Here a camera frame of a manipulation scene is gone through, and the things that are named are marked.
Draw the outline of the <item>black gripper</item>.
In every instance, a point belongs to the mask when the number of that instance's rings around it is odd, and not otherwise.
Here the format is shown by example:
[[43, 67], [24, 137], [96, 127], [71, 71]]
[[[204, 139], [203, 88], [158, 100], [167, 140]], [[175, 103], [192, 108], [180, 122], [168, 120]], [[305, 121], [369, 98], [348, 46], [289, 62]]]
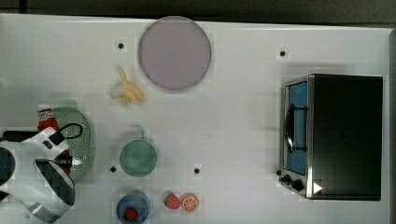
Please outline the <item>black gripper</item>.
[[73, 156], [70, 154], [66, 138], [61, 133], [55, 130], [46, 130], [43, 145], [48, 158], [63, 168], [72, 167]]

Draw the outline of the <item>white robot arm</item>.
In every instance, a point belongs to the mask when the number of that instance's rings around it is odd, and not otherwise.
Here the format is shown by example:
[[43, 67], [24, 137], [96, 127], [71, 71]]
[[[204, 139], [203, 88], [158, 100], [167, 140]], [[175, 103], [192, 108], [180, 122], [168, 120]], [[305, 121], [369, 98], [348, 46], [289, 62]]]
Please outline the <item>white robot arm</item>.
[[1, 190], [38, 219], [53, 223], [75, 203], [75, 184], [55, 162], [68, 149], [51, 127], [22, 142], [1, 143]]

